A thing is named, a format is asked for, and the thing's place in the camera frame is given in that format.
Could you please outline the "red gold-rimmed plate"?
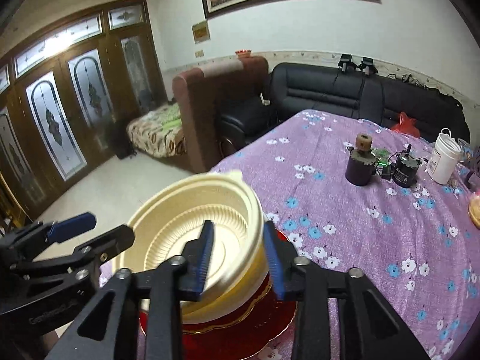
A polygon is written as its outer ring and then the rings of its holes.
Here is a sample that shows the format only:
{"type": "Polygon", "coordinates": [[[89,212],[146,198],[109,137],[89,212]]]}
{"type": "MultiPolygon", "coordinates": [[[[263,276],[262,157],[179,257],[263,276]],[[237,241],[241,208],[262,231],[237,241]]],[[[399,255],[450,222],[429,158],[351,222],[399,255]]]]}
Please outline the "red gold-rimmed plate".
{"type": "Polygon", "coordinates": [[[297,303],[279,301],[269,277],[246,303],[219,319],[182,327],[183,359],[286,359],[279,338],[297,303]]]}

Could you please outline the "red bag on sofa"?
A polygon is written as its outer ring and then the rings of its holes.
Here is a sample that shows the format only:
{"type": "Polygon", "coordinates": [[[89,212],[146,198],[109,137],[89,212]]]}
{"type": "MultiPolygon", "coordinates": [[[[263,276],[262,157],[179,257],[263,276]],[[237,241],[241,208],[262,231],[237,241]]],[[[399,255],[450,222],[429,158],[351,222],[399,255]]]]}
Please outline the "red bag on sofa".
{"type": "Polygon", "coordinates": [[[406,134],[415,138],[421,137],[420,131],[416,127],[416,120],[409,118],[408,115],[403,111],[400,113],[399,122],[391,127],[391,131],[406,134]]]}

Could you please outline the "patterned bed cushion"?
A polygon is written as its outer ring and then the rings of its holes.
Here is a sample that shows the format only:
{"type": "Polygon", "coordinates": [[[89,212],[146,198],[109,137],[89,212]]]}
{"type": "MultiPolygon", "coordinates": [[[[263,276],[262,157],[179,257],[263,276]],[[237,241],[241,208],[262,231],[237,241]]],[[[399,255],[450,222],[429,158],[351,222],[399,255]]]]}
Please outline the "patterned bed cushion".
{"type": "Polygon", "coordinates": [[[163,105],[132,120],[126,127],[135,149],[153,158],[169,158],[186,153],[182,117],[176,103],[163,105]]]}

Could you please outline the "white plastic jar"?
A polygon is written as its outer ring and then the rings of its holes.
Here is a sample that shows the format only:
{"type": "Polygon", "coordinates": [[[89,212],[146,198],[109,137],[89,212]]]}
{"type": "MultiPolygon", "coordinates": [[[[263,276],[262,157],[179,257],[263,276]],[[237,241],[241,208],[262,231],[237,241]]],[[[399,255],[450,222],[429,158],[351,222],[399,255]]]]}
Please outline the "white plastic jar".
{"type": "Polygon", "coordinates": [[[461,147],[452,137],[450,129],[443,128],[433,145],[426,165],[426,171],[431,179],[440,185],[446,185],[455,170],[461,153],[461,147]]]}

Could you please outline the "wooden glass-panel door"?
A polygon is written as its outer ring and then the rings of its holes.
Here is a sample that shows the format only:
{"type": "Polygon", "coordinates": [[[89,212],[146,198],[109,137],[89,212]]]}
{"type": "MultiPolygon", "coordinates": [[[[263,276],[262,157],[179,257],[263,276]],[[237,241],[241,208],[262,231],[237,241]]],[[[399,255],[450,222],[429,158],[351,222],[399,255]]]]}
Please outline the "wooden glass-panel door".
{"type": "Polygon", "coordinates": [[[89,7],[1,54],[1,174],[37,218],[167,99],[147,0],[89,7]]]}

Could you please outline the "small yellow dish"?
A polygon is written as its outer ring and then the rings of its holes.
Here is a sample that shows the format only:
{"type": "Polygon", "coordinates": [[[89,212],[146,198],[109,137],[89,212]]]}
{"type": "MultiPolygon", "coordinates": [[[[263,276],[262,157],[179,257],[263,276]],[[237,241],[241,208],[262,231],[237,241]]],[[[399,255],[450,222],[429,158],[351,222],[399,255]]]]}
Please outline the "small yellow dish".
{"type": "Polygon", "coordinates": [[[480,195],[473,193],[469,199],[468,214],[477,229],[480,228],[480,195]]]}

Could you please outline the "small gold wall plaque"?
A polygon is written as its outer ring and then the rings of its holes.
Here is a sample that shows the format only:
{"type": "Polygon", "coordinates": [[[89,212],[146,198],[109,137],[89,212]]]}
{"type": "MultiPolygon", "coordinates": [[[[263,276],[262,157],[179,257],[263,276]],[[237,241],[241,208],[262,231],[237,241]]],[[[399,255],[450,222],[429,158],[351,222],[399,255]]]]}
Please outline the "small gold wall plaque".
{"type": "Polygon", "coordinates": [[[192,26],[193,40],[195,44],[199,44],[204,41],[208,41],[210,36],[210,31],[208,27],[208,22],[206,20],[194,24],[192,26]]]}

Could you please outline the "purple floral tablecloth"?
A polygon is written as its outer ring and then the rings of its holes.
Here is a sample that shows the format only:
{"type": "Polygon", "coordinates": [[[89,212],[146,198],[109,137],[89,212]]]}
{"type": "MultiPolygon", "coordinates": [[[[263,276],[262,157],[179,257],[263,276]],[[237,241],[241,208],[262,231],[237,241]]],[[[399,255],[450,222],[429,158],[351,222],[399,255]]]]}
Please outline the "purple floral tablecloth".
{"type": "Polygon", "coordinates": [[[215,172],[239,170],[266,217],[301,255],[322,267],[359,267],[381,290],[432,359],[474,358],[479,351],[479,230],[468,215],[467,170],[448,184],[425,169],[405,189],[374,177],[345,178],[348,148],[360,133],[373,146],[414,156],[429,143],[367,119],[301,111],[221,160],[215,172]]]}

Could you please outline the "small black device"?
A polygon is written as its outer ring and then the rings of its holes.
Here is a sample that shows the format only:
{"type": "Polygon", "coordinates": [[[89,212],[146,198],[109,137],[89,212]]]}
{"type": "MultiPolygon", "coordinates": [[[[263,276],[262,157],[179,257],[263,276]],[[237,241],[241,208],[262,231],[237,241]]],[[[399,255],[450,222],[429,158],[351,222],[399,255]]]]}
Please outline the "small black device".
{"type": "Polygon", "coordinates": [[[414,157],[412,145],[407,146],[396,154],[396,160],[392,165],[392,179],[398,186],[408,189],[416,181],[416,173],[422,165],[423,159],[414,157]]]}

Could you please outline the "cream plastic bowl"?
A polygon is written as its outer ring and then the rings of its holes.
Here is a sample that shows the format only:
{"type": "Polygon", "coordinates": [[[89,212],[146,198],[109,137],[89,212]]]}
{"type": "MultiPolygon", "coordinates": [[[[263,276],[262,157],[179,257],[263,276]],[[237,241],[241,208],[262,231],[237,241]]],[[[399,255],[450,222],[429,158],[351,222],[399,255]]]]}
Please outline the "cream plastic bowl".
{"type": "Polygon", "coordinates": [[[133,245],[112,260],[112,272],[152,271],[194,250],[188,260],[202,275],[196,301],[182,301],[187,325],[210,323],[239,310],[264,284],[268,263],[263,247],[264,212],[239,170],[192,175],[150,198],[128,226],[133,245]]]}

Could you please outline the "black leather sofa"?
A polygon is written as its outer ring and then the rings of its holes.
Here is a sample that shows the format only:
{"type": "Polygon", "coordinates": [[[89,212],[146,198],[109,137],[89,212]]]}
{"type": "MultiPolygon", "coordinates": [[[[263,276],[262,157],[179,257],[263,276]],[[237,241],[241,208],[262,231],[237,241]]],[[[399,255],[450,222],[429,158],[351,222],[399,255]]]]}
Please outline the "black leather sofa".
{"type": "Polygon", "coordinates": [[[257,94],[228,99],[220,106],[216,132],[227,157],[251,144],[300,111],[312,109],[351,119],[368,119],[391,128],[405,113],[428,142],[441,128],[455,138],[470,140],[463,107],[436,88],[348,69],[280,63],[267,75],[257,94]]]}

